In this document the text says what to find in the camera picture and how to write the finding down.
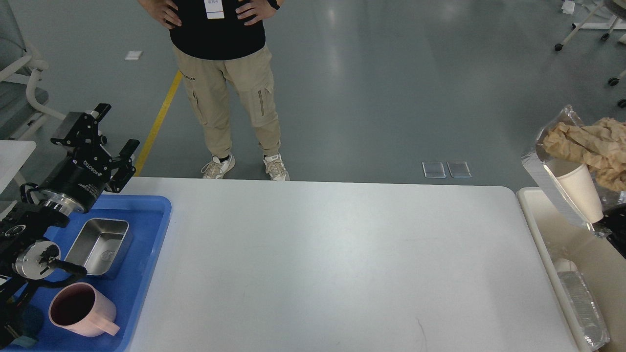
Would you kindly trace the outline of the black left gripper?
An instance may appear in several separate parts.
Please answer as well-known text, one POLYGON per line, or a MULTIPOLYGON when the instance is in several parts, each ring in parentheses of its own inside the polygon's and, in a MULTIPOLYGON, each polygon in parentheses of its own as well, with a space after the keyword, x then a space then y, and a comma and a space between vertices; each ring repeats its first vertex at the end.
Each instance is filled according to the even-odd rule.
POLYGON ((46 199, 65 199, 73 210, 88 213, 104 189, 119 193, 134 176, 133 155, 139 140, 129 139, 112 158, 104 148, 106 137, 100 133, 100 122, 110 111, 109 103, 100 103, 94 110, 67 114, 51 137, 51 143, 61 146, 66 154, 39 185, 46 199))

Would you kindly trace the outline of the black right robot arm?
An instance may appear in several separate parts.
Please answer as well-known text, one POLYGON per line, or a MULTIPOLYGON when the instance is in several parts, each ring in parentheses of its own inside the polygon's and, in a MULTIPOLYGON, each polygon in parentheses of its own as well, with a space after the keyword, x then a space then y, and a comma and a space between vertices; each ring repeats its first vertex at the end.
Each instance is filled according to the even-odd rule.
POLYGON ((607 234, 608 242, 626 258, 626 204, 622 203, 604 211, 604 217, 596 223, 596 228, 607 234))

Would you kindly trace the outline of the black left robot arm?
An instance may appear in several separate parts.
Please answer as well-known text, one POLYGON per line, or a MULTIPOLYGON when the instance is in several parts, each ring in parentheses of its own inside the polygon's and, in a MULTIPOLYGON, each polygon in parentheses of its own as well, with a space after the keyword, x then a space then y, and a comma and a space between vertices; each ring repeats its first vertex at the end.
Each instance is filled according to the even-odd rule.
POLYGON ((45 238, 50 227, 64 228, 73 212, 88 213, 103 192, 119 193, 136 169, 132 156, 139 140, 129 139, 119 155, 105 149, 101 120, 111 110, 100 103, 93 110, 67 114, 51 137, 67 154, 41 184, 20 186, 21 201, 1 221, 1 347, 37 338, 25 330, 24 312, 41 287, 63 288, 87 275, 80 265, 60 259, 60 247, 45 238))

